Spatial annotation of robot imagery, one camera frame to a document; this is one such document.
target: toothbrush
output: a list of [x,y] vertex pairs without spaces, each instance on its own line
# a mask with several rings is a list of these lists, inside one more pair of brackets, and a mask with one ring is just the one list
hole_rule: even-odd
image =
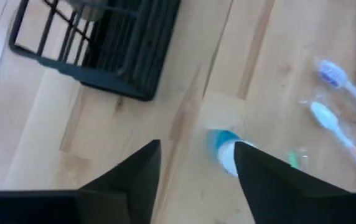
[[356,86],[350,82],[346,72],[336,64],[321,60],[318,68],[319,76],[329,85],[335,88],[345,88],[356,99]]
[[310,109],[319,124],[323,128],[332,131],[336,138],[344,145],[347,152],[349,152],[352,158],[356,161],[356,146],[341,130],[339,120],[335,114],[325,105],[318,102],[312,102]]

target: green object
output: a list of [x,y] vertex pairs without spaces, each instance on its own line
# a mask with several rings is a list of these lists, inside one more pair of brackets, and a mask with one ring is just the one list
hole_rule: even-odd
[[299,169],[297,155],[294,152],[288,152],[289,164],[295,169]]

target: toothbrush head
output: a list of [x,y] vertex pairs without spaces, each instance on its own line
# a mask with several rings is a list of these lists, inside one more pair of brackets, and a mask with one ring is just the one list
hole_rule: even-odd
[[341,88],[348,81],[346,72],[338,65],[328,60],[319,62],[318,74],[327,84]]

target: black dish rack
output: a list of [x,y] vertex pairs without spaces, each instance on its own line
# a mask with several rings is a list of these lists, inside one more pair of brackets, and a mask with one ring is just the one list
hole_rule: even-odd
[[[78,0],[69,16],[58,9],[62,0],[42,0],[50,11],[36,50],[16,43],[29,1],[21,1],[12,27],[9,47],[14,53],[36,59],[93,88],[143,101],[154,97],[180,0],[108,0],[107,6]],[[90,15],[97,10],[104,13],[80,28],[84,9],[88,8]],[[58,58],[44,57],[55,16],[67,23],[67,30]],[[74,60],[68,62],[77,35],[80,44]],[[80,62],[84,43],[87,47]]]

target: light wood surface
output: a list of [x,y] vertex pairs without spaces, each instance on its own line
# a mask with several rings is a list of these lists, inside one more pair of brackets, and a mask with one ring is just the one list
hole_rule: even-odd
[[[19,0],[6,2],[11,19]],[[18,41],[35,47],[39,36],[28,32],[41,30],[47,10],[31,2]],[[64,34],[55,24],[48,55]],[[326,56],[356,80],[356,1],[182,0],[147,103],[83,87],[0,48],[0,189],[78,188],[161,139],[154,223],[252,223],[238,180],[205,150],[207,130],[221,128],[282,160],[305,148],[308,173],[356,191],[356,166],[300,103],[322,94],[356,138],[356,104],[313,72],[314,58]]]

